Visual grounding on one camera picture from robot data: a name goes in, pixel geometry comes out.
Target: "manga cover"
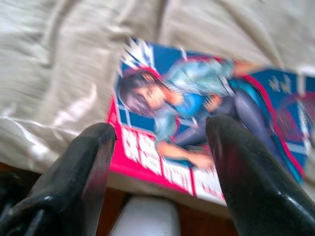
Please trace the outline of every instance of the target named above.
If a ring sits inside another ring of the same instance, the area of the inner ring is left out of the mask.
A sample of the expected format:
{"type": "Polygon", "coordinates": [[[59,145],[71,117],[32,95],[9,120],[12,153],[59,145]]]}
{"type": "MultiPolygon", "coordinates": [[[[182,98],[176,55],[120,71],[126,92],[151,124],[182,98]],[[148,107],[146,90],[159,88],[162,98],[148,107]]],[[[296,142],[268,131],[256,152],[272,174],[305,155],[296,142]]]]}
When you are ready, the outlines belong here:
{"type": "Polygon", "coordinates": [[[129,39],[108,116],[111,170],[224,204],[205,135],[206,118],[220,114],[301,182],[314,111],[314,78],[129,39]]]}

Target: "blue outfit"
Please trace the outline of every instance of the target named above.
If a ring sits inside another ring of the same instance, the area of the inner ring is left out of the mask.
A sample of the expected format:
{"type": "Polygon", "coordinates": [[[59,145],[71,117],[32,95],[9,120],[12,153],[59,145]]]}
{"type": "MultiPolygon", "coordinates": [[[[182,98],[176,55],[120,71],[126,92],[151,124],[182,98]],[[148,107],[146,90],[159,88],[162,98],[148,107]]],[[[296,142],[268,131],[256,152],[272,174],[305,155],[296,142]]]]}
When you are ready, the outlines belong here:
{"type": "MultiPolygon", "coordinates": [[[[231,60],[220,63],[215,59],[188,61],[171,68],[163,82],[170,90],[180,92],[184,100],[178,106],[165,104],[156,111],[156,142],[173,142],[184,149],[191,149],[192,146],[206,142],[206,117],[216,114],[227,115],[240,121],[254,136],[263,141],[277,160],[285,166],[279,149],[270,135],[268,122],[257,104],[259,102],[257,97],[252,94],[250,96],[241,86],[230,83],[232,88],[227,83],[227,79],[232,77],[232,72],[233,62],[231,60]],[[221,103],[210,113],[205,109],[204,104],[212,94],[220,96],[221,103]],[[177,116],[186,119],[193,118],[197,121],[198,126],[175,134],[171,141],[171,137],[176,131],[177,116]]],[[[183,160],[172,160],[167,156],[164,158],[185,166],[193,166],[192,163],[184,160],[184,157],[183,160]]]]}

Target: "dark hair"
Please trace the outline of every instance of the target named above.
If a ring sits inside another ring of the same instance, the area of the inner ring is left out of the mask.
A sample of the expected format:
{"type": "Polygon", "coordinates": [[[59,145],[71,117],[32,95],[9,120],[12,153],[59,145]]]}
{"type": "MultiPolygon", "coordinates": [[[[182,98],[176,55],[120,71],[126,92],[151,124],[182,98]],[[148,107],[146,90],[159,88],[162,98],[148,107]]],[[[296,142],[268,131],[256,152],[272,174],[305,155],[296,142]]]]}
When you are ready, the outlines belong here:
{"type": "Polygon", "coordinates": [[[139,70],[134,73],[123,76],[117,84],[117,93],[124,106],[131,112],[144,117],[153,117],[154,111],[151,109],[147,100],[134,90],[140,87],[146,87],[148,85],[159,85],[164,84],[150,71],[139,70]],[[143,74],[150,74],[153,81],[147,81],[143,74]]]}

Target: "magazine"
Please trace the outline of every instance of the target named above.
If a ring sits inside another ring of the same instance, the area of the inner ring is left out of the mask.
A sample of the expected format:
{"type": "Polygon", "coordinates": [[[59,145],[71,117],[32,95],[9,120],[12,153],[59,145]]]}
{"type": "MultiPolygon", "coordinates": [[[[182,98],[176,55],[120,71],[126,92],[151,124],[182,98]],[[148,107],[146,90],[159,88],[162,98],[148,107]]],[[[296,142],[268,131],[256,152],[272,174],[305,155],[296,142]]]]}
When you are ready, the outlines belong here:
{"type": "Polygon", "coordinates": [[[297,182],[311,148],[314,78],[129,39],[109,111],[111,170],[224,204],[205,120],[230,116],[297,182]]]}

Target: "beige fabric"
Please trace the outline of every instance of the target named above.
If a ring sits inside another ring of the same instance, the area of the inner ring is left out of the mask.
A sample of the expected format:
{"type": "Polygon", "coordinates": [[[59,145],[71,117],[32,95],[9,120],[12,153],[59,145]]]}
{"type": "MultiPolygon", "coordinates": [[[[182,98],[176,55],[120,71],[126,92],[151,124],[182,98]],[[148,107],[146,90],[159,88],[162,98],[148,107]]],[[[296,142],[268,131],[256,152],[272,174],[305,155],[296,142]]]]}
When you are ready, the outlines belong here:
{"type": "Polygon", "coordinates": [[[104,120],[127,36],[294,69],[315,63],[314,7],[313,0],[1,0],[0,161],[44,172],[76,134],[104,120]]]}

